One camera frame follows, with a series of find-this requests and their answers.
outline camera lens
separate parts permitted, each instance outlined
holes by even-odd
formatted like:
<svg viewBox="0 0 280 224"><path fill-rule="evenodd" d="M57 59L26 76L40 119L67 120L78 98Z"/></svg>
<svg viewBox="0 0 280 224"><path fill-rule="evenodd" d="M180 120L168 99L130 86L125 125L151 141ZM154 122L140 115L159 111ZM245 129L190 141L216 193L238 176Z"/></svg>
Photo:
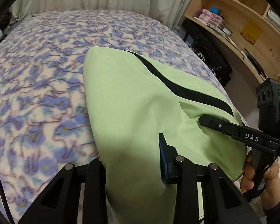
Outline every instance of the camera lens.
<svg viewBox="0 0 280 224"><path fill-rule="evenodd" d="M261 101L262 102L265 101L265 92L264 91L261 92Z"/></svg>
<svg viewBox="0 0 280 224"><path fill-rule="evenodd" d="M267 89L267 99L270 100L270 90Z"/></svg>

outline human hand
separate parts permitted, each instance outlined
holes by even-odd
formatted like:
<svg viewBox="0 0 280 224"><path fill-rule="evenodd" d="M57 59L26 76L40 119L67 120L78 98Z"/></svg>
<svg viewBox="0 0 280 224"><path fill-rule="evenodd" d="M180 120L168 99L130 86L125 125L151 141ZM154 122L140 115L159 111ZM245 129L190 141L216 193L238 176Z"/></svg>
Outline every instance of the human hand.
<svg viewBox="0 0 280 224"><path fill-rule="evenodd" d="M245 193L247 190L252 189L254 186L253 178L255 170L251 164L252 154L248 153L247 160L244 167L244 174L241 180L241 191ZM262 200L262 207L264 209L271 209L277 205L280 201L280 178L279 164L276 160L272 166L264 173L264 177L267 179L265 183L265 191L260 196Z"/></svg>

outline finger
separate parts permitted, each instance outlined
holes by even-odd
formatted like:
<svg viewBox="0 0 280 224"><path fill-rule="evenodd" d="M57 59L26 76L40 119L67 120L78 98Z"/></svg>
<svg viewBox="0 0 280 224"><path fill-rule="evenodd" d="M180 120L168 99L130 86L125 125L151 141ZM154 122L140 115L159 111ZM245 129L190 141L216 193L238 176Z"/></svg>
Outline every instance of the finger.
<svg viewBox="0 0 280 224"><path fill-rule="evenodd" d="M254 178L255 170L252 167L251 162L247 162L245 164L244 173L245 173L245 175L247 176L248 179L253 179Z"/></svg>
<svg viewBox="0 0 280 224"><path fill-rule="evenodd" d="M245 193L248 189L252 189L254 186L254 182L251 179L248 179L246 175L243 175L240 188L243 193Z"/></svg>
<svg viewBox="0 0 280 224"><path fill-rule="evenodd" d="M247 155L247 160L246 162L251 162L252 161L252 151L249 151L248 155Z"/></svg>
<svg viewBox="0 0 280 224"><path fill-rule="evenodd" d="M279 174L279 164L278 161L276 160L272 166L264 173L264 177L269 179L269 180L274 180L278 177Z"/></svg>

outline silver screw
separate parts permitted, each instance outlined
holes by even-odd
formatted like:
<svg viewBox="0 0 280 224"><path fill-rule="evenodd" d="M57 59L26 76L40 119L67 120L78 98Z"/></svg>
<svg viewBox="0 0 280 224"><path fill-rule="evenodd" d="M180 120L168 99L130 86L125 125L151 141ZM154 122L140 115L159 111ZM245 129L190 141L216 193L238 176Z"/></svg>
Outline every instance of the silver screw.
<svg viewBox="0 0 280 224"><path fill-rule="evenodd" d="M183 156L177 156L175 159L176 159L176 161L180 161L180 162L184 161Z"/></svg>
<svg viewBox="0 0 280 224"><path fill-rule="evenodd" d="M217 164L215 164L215 163L211 163L211 164L210 164L210 167L211 167L211 169L213 169L213 170L217 170L217 169L219 168L219 166L218 166Z"/></svg>
<svg viewBox="0 0 280 224"><path fill-rule="evenodd" d="M68 163L68 164L66 164L66 165L64 166L64 168L65 168L66 170L71 170L73 167L74 167L74 165L71 164L71 163Z"/></svg>

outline person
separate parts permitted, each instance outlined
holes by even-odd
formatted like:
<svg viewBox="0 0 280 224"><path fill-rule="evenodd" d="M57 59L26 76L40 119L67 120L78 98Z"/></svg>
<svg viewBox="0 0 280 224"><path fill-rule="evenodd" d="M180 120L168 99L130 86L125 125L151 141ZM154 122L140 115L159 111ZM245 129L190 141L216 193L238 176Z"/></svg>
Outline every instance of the person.
<svg viewBox="0 0 280 224"><path fill-rule="evenodd" d="M252 154L248 153L244 167L244 174L241 180L240 188L243 193L252 189L254 186L253 177L255 170L251 164ZM260 199L262 208L267 216L268 224L280 224L280 178L279 164L277 161L264 173L267 178L265 183L265 191L261 194Z"/></svg>

